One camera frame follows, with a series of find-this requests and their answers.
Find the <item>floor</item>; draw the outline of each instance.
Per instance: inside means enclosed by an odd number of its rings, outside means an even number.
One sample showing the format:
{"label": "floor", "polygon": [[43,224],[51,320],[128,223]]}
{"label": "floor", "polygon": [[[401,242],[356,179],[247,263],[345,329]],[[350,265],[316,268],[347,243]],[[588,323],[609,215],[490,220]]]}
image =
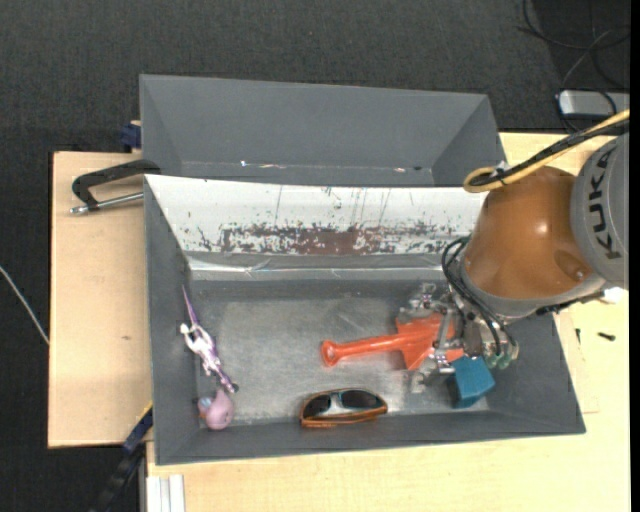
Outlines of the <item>floor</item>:
{"label": "floor", "polygon": [[[0,265],[46,330],[48,155],[123,151],[118,134],[139,115],[140,73],[480,92],[500,130],[561,133],[567,126],[554,101],[561,88],[628,91],[630,5],[4,2]],[[47,346],[4,277],[0,326],[0,510],[88,510],[119,449],[47,450]],[[135,504],[132,489],[114,510]]]}

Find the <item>metal bracket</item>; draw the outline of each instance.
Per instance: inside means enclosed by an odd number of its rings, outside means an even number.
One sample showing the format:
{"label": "metal bracket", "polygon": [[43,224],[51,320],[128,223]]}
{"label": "metal bracket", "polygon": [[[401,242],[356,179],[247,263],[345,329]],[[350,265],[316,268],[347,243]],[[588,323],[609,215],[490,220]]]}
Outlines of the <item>metal bracket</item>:
{"label": "metal bracket", "polygon": [[106,201],[98,201],[89,191],[91,187],[129,178],[137,174],[160,174],[160,168],[150,160],[135,160],[134,162],[108,167],[107,169],[101,169],[99,171],[78,176],[71,185],[71,190],[84,203],[84,205],[71,208],[70,212],[86,213],[100,210],[108,206],[115,206],[128,201],[142,199],[142,192],[140,192],[137,194],[129,194],[113,199],[107,199]]}

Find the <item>purple toy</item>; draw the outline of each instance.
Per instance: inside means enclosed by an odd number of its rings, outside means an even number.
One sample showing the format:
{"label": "purple toy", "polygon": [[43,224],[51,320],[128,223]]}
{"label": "purple toy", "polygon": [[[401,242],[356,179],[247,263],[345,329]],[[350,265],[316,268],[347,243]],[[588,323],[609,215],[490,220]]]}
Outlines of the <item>purple toy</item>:
{"label": "purple toy", "polygon": [[211,372],[215,373],[220,379],[220,384],[229,393],[236,392],[236,386],[233,384],[229,376],[222,370],[222,362],[218,357],[218,349],[216,348],[216,338],[211,336],[205,331],[198,323],[198,318],[193,309],[193,305],[187,296],[187,291],[182,287],[182,293],[184,294],[184,300],[187,304],[187,310],[189,311],[189,320],[191,321],[191,327],[187,324],[180,325],[180,332],[184,335],[184,341],[192,352],[198,354],[202,359],[202,368],[205,373],[210,376]]}
{"label": "purple toy", "polygon": [[[211,336],[198,322],[193,305],[187,296],[187,291],[182,287],[184,300],[187,304],[189,312],[189,320],[191,327],[187,324],[180,325],[180,332],[184,336],[184,341],[192,352],[198,354],[202,359],[202,368],[205,373],[210,376],[215,373],[220,380],[224,390],[229,393],[235,393],[237,386],[231,381],[229,376],[222,370],[222,363],[218,357],[216,348],[216,338]],[[204,418],[207,427],[212,430],[222,430],[226,428],[233,419],[233,402],[227,396],[225,391],[219,389],[215,398],[203,397],[198,400],[198,411],[200,417]]]}
{"label": "purple toy", "polygon": [[211,430],[222,430],[229,426],[233,419],[233,402],[219,389],[215,398],[206,396],[198,400],[198,411],[207,427]]}

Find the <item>blue cube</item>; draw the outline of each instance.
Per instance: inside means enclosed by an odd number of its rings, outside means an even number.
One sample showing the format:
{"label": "blue cube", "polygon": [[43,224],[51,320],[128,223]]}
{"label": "blue cube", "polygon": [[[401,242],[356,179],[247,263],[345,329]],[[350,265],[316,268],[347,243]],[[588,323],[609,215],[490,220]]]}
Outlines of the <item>blue cube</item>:
{"label": "blue cube", "polygon": [[482,357],[463,356],[453,361],[451,366],[456,373],[447,384],[455,409],[472,406],[496,385]]}

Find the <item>sunglasses frame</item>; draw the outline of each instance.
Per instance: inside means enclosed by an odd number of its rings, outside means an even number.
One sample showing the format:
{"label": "sunglasses frame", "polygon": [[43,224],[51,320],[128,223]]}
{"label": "sunglasses frame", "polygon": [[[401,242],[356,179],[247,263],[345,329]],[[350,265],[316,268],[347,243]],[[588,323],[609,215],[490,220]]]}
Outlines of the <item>sunglasses frame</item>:
{"label": "sunglasses frame", "polygon": [[[366,410],[355,409],[354,410],[355,412],[338,413],[338,414],[332,414],[330,416],[310,416],[310,417],[304,416],[304,411],[307,408],[307,406],[316,398],[324,395],[328,395],[330,399],[333,399],[334,396],[340,397],[339,399],[341,401],[341,407],[348,409],[348,407],[345,407],[344,404],[342,404],[342,397],[341,397],[341,395],[346,391],[361,391],[363,393],[368,393],[369,395],[374,396],[381,405],[371,409],[366,409]],[[349,425],[353,423],[363,423],[365,421],[373,421],[381,414],[385,414],[388,410],[389,410],[389,407],[387,406],[387,403],[384,401],[384,399],[377,393],[374,393],[373,391],[369,391],[368,389],[363,389],[363,388],[340,388],[340,389],[332,389],[329,391],[321,391],[319,393],[314,393],[313,395],[307,397],[304,400],[302,407],[300,408],[299,418],[300,418],[300,424],[303,427],[331,428],[331,427],[336,427],[338,425]]]}

